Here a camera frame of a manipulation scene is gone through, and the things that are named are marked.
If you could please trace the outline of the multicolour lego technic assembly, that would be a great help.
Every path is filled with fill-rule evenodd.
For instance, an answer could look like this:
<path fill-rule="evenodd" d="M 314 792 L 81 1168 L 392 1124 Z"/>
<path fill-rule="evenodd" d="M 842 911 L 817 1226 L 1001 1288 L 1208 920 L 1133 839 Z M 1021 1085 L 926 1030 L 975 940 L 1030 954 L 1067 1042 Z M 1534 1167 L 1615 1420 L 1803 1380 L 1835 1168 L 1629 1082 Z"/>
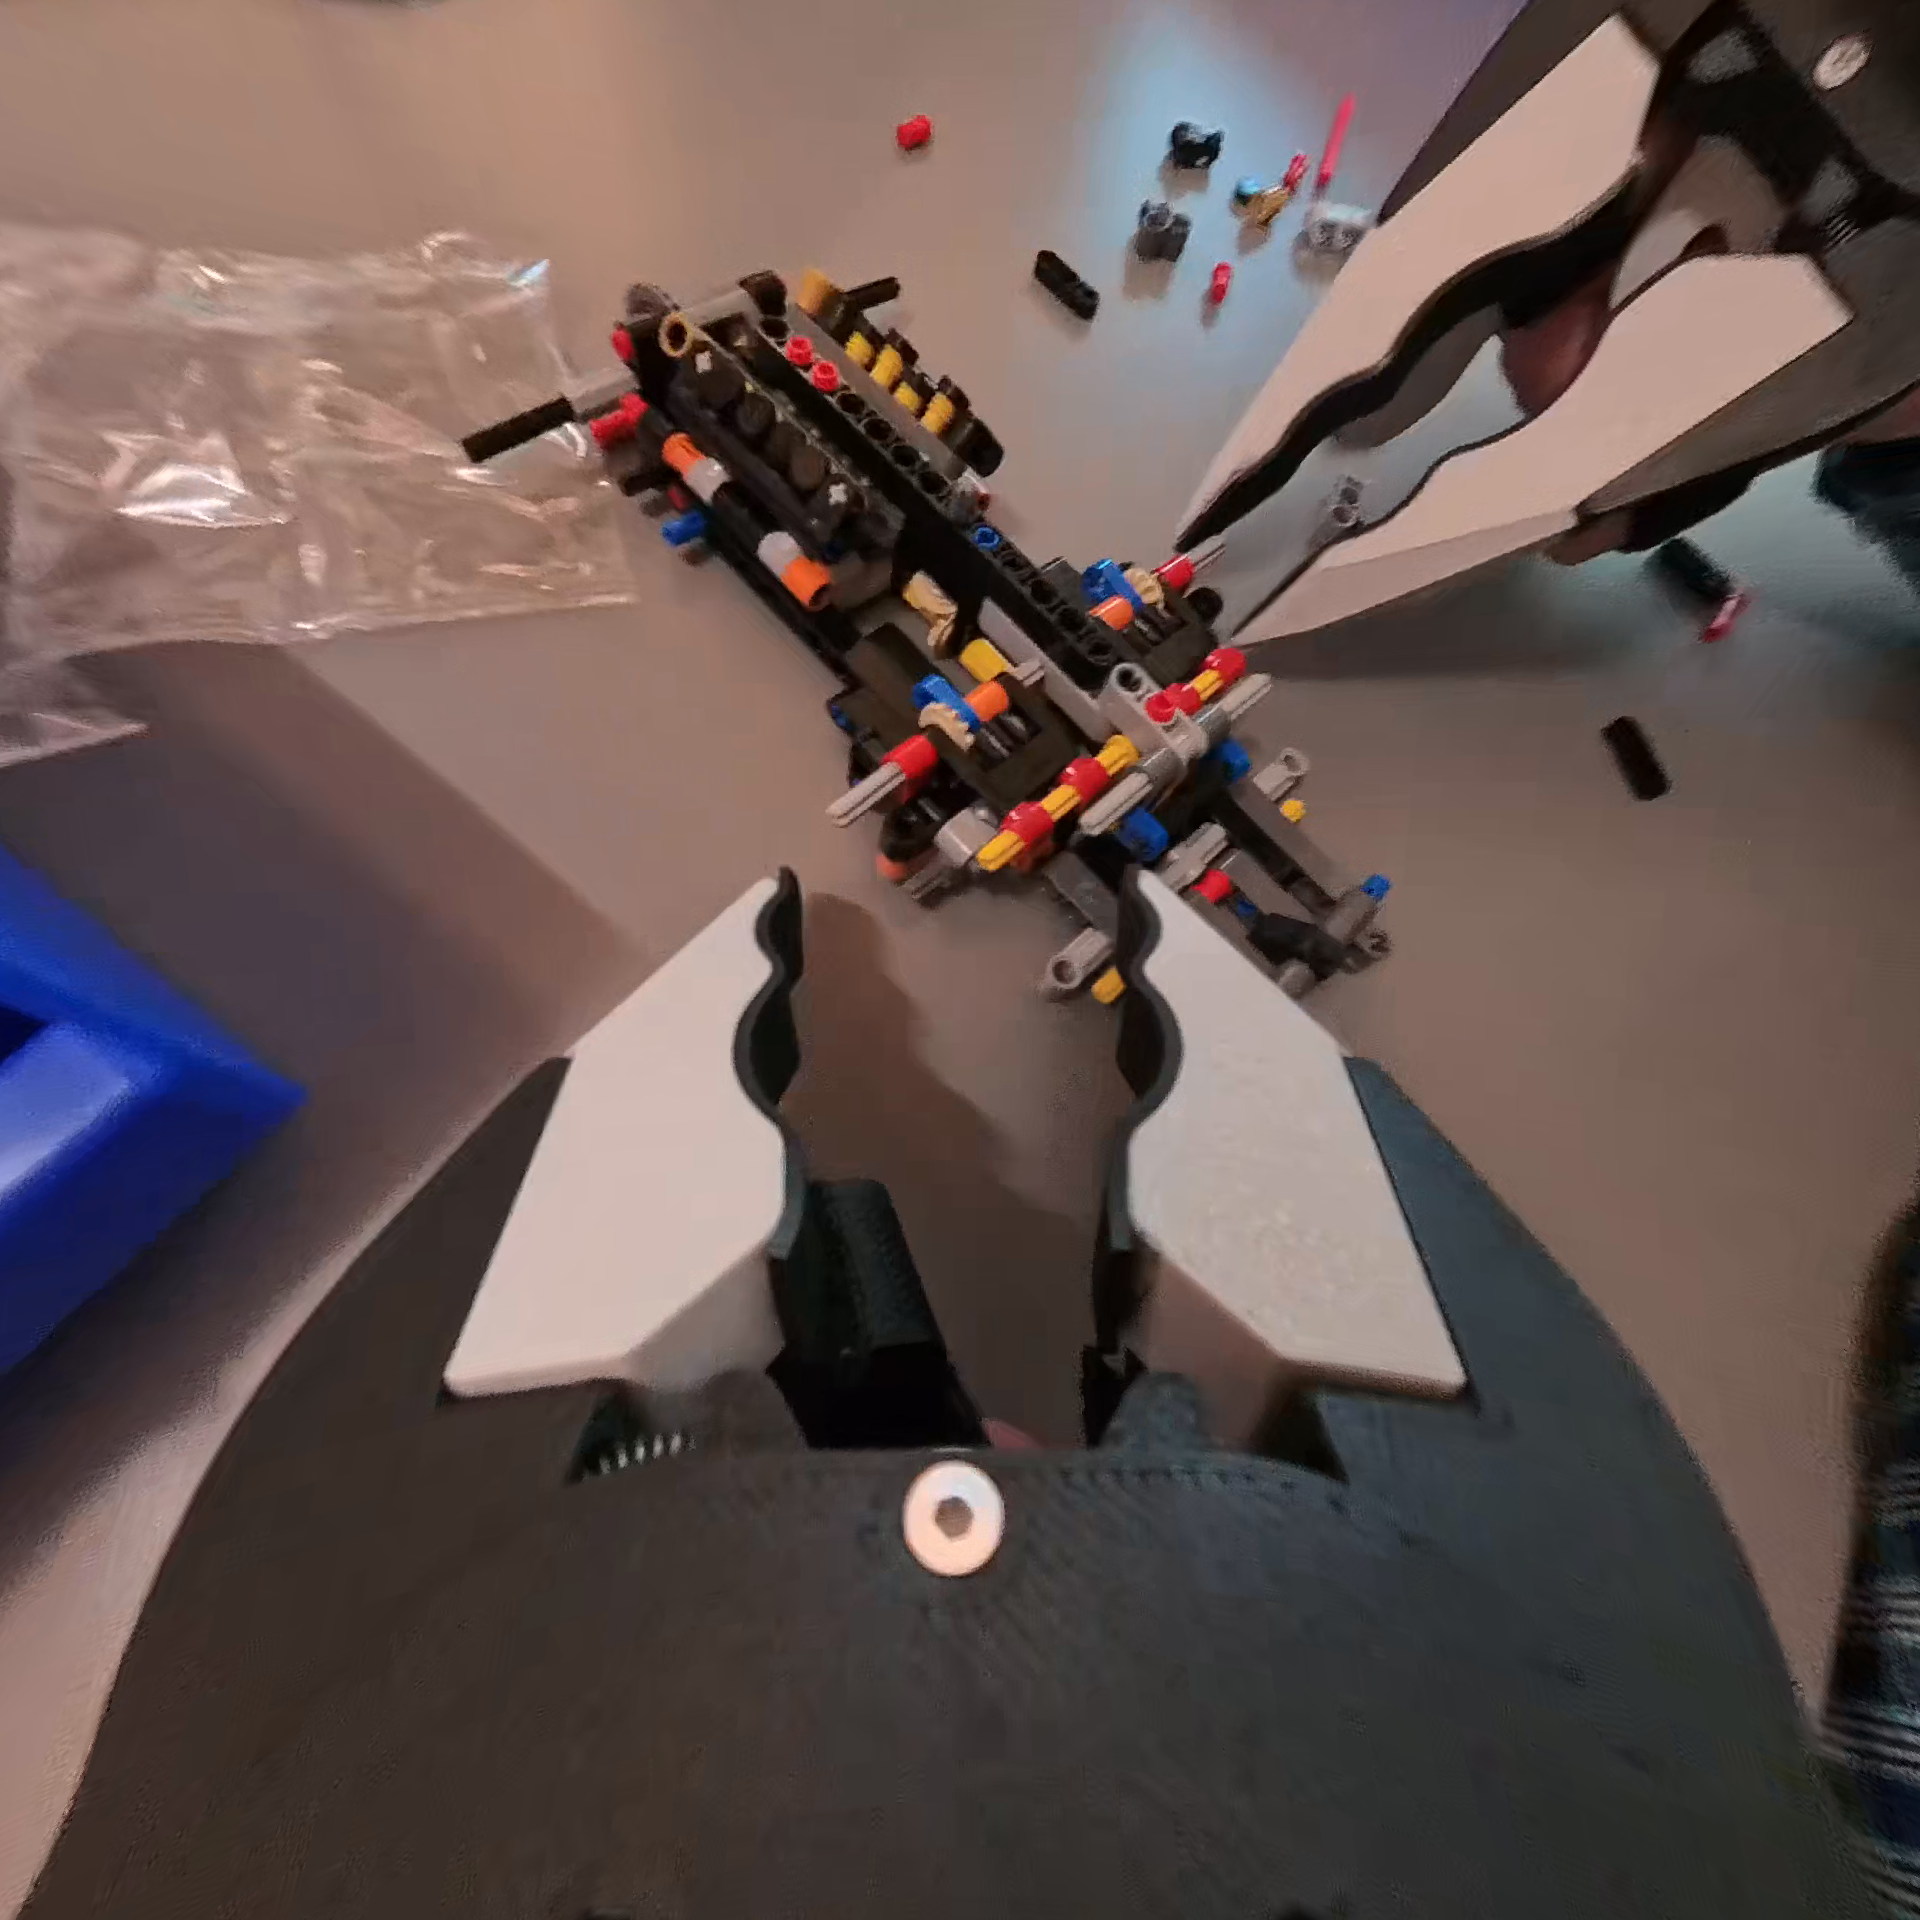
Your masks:
<path fill-rule="evenodd" d="M 1004 446 L 878 309 L 898 279 L 626 289 L 613 371 L 461 438 L 471 466 L 580 431 L 661 540 L 717 558 L 820 658 L 847 743 L 837 826 L 938 904 L 1054 897 L 1049 996 L 1112 1002 L 1119 897 L 1155 872 L 1291 996 L 1385 960 L 1375 872 L 1323 877 L 1293 824 L 1309 757 L 1256 765 L 1274 688 L 1215 631 L 1220 540 L 1155 566 L 1031 558 L 991 517 Z"/>

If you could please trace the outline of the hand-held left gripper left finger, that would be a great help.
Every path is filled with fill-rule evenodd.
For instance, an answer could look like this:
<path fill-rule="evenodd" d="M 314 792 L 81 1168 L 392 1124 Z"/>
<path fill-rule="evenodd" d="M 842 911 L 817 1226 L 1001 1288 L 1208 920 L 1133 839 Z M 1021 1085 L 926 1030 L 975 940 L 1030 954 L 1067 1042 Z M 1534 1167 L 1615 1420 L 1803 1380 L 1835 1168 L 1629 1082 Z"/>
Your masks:
<path fill-rule="evenodd" d="M 454 1397 L 681 1393 L 778 1355 L 801 970 L 801 890 L 778 868 L 576 1041 L 448 1352 Z"/>

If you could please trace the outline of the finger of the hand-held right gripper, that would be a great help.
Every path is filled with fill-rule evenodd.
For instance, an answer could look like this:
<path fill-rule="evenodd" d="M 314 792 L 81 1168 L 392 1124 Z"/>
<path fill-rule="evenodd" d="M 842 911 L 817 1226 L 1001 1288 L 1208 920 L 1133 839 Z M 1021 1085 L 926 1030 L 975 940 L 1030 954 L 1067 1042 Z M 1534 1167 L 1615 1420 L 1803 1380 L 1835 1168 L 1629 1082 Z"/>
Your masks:
<path fill-rule="evenodd" d="M 1609 12 L 1382 210 L 1220 448 L 1178 536 L 1248 517 L 1323 438 L 1385 408 L 1435 338 L 1497 300 L 1510 264 L 1543 264 L 1615 200 L 1657 78 L 1657 52 Z"/>
<path fill-rule="evenodd" d="M 1809 254 L 1672 264 L 1618 306 L 1543 412 L 1439 460 L 1385 519 L 1320 549 L 1235 641 L 1309 635 L 1567 535 L 1602 489 L 1852 318 Z"/>

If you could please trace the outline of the person's plaid shirt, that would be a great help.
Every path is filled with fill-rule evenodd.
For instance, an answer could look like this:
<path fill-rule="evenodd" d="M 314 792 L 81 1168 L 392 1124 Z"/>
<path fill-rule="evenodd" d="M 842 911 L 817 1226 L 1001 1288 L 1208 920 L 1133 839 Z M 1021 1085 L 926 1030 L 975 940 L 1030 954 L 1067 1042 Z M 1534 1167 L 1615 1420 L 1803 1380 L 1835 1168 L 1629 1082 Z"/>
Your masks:
<path fill-rule="evenodd" d="M 1823 1709 L 1886 1916 L 1918 1913 L 1918 1200 L 1884 1235 L 1853 1347 L 1853 1516 Z"/>

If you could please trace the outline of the large clear plastic bag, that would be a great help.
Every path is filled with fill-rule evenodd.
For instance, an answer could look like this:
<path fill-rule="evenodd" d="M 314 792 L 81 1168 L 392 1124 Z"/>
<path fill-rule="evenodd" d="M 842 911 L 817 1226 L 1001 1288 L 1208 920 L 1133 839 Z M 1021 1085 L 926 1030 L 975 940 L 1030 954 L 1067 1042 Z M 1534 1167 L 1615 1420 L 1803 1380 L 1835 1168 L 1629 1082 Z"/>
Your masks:
<path fill-rule="evenodd" d="M 564 423 L 553 269 L 465 231 L 382 253 L 4 227 L 4 645 L 301 642 L 633 599 Z"/>

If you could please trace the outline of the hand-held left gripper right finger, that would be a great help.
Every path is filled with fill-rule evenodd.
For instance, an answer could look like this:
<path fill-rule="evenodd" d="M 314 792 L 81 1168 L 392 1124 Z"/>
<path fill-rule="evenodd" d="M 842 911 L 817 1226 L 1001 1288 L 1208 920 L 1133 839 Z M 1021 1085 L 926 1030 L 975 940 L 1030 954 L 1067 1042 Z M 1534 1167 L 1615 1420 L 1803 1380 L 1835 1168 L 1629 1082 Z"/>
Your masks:
<path fill-rule="evenodd" d="M 1119 903 L 1119 1121 L 1096 1347 L 1208 1397 L 1457 1397 L 1465 1364 L 1352 1058 L 1155 872 Z"/>

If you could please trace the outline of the blue plastic bin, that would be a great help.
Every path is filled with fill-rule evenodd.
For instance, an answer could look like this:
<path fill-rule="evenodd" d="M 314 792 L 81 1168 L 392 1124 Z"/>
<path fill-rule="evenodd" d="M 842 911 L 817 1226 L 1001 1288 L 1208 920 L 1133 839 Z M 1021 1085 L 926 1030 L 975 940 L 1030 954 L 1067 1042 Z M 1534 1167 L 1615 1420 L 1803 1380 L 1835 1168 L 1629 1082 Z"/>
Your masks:
<path fill-rule="evenodd" d="M 301 1102 L 297 1081 L 4 851 L 4 1371 Z"/>

